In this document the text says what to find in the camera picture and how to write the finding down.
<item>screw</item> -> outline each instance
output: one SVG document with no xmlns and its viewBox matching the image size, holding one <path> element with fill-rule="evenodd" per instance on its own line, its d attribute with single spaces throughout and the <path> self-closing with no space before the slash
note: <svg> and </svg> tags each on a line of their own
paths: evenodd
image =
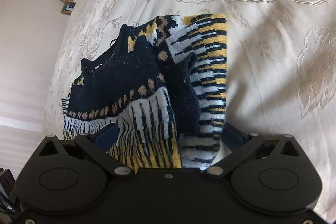
<svg viewBox="0 0 336 224">
<path fill-rule="evenodd" d="M 35 221 L 32 219 L 26 219 L 25 224 L 35 224 Z"/>
<path fill-rule="evenodd" d="M 115 168 L 114 172 L 117 174 L 117 175 L 121 175 L 121 176 L 126 176 L 126 175 L 129 175 L 131 173 L 131 169 L 128 168 L 127 166 L 119 166 L 117 168 Z"/>
<path fill-rule="evenodd" d="M 207 169 L 207 172 L 210 175 L 219 176 L 221 173 L 224 172 L 224 170 L 222 167 L 219 167 L 219 166 L 211 166 Z"/>
<path fill-rule="evenodd" d="M 165 174 L 166 179 L 172 179 L 173 177 L 174 177 L 174 175 L 172 175 L 172 174 Z"/>
</svg>

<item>bed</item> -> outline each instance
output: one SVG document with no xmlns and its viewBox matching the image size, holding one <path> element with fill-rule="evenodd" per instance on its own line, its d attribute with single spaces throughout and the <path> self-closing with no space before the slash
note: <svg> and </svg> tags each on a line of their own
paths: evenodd
<svg viewBox="0 0 336 224">
<path fill-rule="evenodd" d="M 292 134 L 323 181 L 315 208 L 336 219 L 336 0 L 79 0 L 50 84 L 45 134 L 62 137 L 61 98 L 117 38 L 157 15 L 225 13 L 226 121 L 245 132 Z"/>
</svg>

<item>yellow and black pattern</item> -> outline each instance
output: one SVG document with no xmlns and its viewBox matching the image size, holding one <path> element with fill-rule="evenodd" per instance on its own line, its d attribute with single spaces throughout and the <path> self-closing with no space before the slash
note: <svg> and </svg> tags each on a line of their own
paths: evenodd
<svg viewBox="0 0 336 224">
<path fill-rule="evenodd" d="M 129 51 L 140 34 L 145 35 L 153 47 L 159 68 L 177 64 L 191 52 L 196 54 L 190 80 L 201 108 L 199 132 L 181 132 L 178 144 L 184 167 L 206 169 L 219 150 L 219 134 L 225 119 L 225 15 L 156 17 L 134 29 L 128 38 Z"/>
<path fill-rule="evenodd" d="M 128 30 L 125 26 L 120 37 Z M 135 171 L 139 167 L 181 168 L 164 76 L 146 37 L 135 41 L 130 52 L 110 48 L 94 61 L 81 61 L 82 74 L 73 82 L 70 97 L 62 100 L 63 137 L 94 134 L 115 123 L 120 131 L 108 150 L 110 155 Z M 128 46 L 127 36 L 118 41 L 118 47 L 123 46 Z"/>
</svg>

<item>picture frame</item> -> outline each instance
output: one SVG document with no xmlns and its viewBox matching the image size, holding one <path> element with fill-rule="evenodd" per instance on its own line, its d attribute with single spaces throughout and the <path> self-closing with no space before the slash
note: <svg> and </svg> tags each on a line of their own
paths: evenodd
<svg viewBox="0 0 336 224">
<path fill-rule="evenodd" d="M 72 1 L 66 1 L 64 3 L 64 6 L 63 6 L 62 10 L 61 10 L 61 13 L 70 15 L 71 12 L 73 11 L 74 7 L 75 7 L 75 4 L 76 3 L 72 2 Z"/>
</svg>

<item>bedspread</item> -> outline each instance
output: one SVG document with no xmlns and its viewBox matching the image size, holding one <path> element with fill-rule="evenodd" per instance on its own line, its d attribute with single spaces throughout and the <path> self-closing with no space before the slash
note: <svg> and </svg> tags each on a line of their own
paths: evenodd
<svg viewBox="0 0 336 224">
<path fill-rule="evenodd" d="M 319 172 L 316 212 L 336 218 L 336 0 L 78 0 L 50 84 L 45 134 L 62 136 L 61 98 L 117 38 L 157 15 L 227 15 L 226 121 L 292 134 Z"/>
</svg>

